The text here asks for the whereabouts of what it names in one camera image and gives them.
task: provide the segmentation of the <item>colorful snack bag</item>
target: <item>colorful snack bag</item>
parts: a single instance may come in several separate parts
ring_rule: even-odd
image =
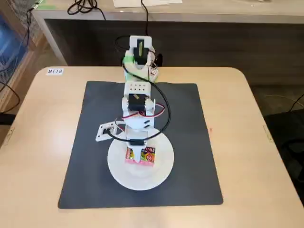
[[[155,148],[154,147],[146,147],[142,149],[141,152],[141,160],[137,163],[133,159],[133,151],[132,149],[128,148],[127,153],[125,156],[125,161],[129,164],[139,164],[139,165],[146,165],[146,166],[153,166],[155,159]]]

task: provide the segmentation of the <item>table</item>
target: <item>table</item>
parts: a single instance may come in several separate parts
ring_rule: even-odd
[[[98,0],[99,11],[67,14],[73,0],[46,0],[34,17],[56,56],[69,66],[120,66],[114,40],[144,35],[141,8],[115,8]],[[304,83],[304,2],[274,0],[184,0],[148,7],[149,35],[165,67],[233,67],[250,85]],[[120,45],[129,47],[128,40]]]
[[[99,11],[68,15],[73,0],[45,0],[33,12],[56,56],[67,64],[62,48],[52,34],[48,19],[103,20]],[[113,0],[97,0],[107,20],[145,21],[142,8],[115,8]],[[274,0],[271,3],[248,3],[246,0],[184,0],[182,4],[148,7],[150,21],[170,22],[237,22],[237,23],[304,23],[302,0]]]
[[[162,67],[158,79],[198,85],[222,205],[58,209],[86,82],[124,77],[121,67],[47,72],[36,75],[0,150],[0,227],[303,227],[303,206],[244,75],[233,68]]]

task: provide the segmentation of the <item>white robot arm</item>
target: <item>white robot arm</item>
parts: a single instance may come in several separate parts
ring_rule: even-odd
[[[126,51],[123,61],[125,69],[125,86],[122,99],[123,122],[125,124],[124,140],[133,150],[134,160],[139,162],[141,151],[147,146],[149,130],[154,128],[154,118],[164,111],[164,106],[151,99],[151,84],[132,75],[154,81],[158,71],[153,67],[155,50],[151,37],[130,36],[130,50]],[[155,115],[156,105],[162,106]],[[96,141],[118,137],[116,122],[100,125]]]

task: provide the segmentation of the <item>white plate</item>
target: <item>white plate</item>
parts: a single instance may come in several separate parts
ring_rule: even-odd
[[[157,132],[157,129],[152,129],[149,131],[149,136]],[[118,183],[132,190],[149,190],[167,179],[174,163],[171,142],[161,133],[148,140],[147,146],[156,148],[153,166],[126,163],[127,144],[113,140],[108,153],[108,166],[112,176]]]

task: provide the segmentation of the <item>wooden desk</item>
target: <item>wooden desk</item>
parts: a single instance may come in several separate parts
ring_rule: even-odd
[[[121,67],[65,67],[62,76],[47,71],[34,79],[0,150],[0,227],[303,227],[303,206],[244,75],[232,68],[164,67],[159,77],[198,85],[222,205],[58,209],[86,82],[124,77]]]

